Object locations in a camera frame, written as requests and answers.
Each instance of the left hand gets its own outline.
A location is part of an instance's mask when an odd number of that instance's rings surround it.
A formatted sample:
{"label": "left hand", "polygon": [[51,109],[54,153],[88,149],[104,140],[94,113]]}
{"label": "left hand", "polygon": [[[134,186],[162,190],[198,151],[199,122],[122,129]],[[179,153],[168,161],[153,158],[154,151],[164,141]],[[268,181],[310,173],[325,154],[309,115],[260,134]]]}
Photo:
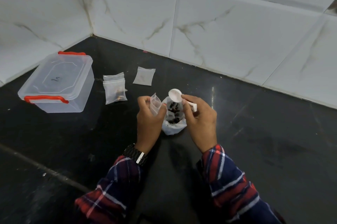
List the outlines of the left hand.
{"label": "left hand", "polygon": [[166,104],[163,103],[157,116],[153,116],[150,111],[150,99],[150,96],[138,97],[137,143],[134,147],[145,154],[148,154],[156,143],[167,112]]}

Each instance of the finger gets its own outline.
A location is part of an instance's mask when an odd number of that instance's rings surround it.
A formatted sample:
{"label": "finger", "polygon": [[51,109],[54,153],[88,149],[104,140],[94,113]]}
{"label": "finger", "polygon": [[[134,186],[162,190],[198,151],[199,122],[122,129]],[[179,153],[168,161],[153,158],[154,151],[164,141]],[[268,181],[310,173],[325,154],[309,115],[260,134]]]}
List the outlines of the finger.
{"label": "finger", "polygon": [[196,103],[199,112],[203,112],[207,108],[210,108],[208,103],[199,97],[192,95],[181,95],[181,97],[189,102]]}
{"label": "finger", "polygon": [[149,107],[146,105],[146,101],[150,101],[151,97],[150,96],[140,96],[138,97],[138,105],[139,109],[149,109]]}
{"label": "finger", "polygon": [[167,112],[166,103],[163,103],[158,111],[157,119],[164,121],[166,112]]}
{"label": "finger", "polygon": [[182,100],[181,102],[184,106],[184,114],[185,114],[185,119],[187,122],[193,122],[195,120],[193,116],[193,112],[191,109],[191,106],[188,104],[186,100]]}

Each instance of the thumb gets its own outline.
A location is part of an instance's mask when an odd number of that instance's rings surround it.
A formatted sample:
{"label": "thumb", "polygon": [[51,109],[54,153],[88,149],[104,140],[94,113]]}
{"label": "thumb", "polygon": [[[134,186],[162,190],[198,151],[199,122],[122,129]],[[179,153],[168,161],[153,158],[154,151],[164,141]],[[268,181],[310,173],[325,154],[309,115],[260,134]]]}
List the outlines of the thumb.
{"label": "thumb", "polygon": [[166,103],[163,103],[158,111],[157,118],[164,120],[166,112],[167,112]]}
{"label": "thumb", "polygon": [[184,106],[184,114],[185,114],[186,121],[192,122],[194,120],[194,116],[193,116],[192,109],[191,109],[190,105],[188,104],[188,102],[185,99],[183,99],[181,101],[181,103]]}

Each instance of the black countertop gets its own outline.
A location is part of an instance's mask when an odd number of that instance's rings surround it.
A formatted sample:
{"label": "black countertop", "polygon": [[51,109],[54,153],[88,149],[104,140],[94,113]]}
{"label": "black countertop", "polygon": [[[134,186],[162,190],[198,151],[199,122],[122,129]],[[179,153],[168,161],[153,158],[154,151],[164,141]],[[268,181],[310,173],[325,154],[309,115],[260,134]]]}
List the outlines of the black countertop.
{"label": "black countertop", "polygon": [[[288,223],[337,223],[337,110],[95,36],[69,51],[94,60],[82,113],[47,114],[20,100],[32,71],[0,88],[0,223],[67,223],[74,199],[135,142],[137,97],[163,100],[172,88],[217,111],[218,142]],[[152,86],[133,84],[138,66],[156,69]],[[120,72],[128,101],[105,105],[103,75]],[[130,223],[141,213],[160,223],[209,222],[200,156],[186,129],[162,134]]]}

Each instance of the hand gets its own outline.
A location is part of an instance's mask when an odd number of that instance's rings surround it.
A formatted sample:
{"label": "hand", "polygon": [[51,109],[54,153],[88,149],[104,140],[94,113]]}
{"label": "hand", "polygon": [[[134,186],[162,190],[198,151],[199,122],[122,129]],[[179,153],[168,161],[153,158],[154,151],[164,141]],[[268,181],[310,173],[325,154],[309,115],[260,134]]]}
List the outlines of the hand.
{"label": "hand", "polygon": [[[185,119],[193,142],[204,153],[217,145],[216,140],[216,111],[203,99],[191,95],[181,95],[183,98]],[[193,113],[186,102],[196,103],[198,111]]]}
{"label": "hand", "polygon": [[166,104],[163,103],[157,116],[153,116],[150,111],[150,99],[149,96],[138,97],[137,143],[134,147],[145,154],[148,154],[156,143],[167,112]]}

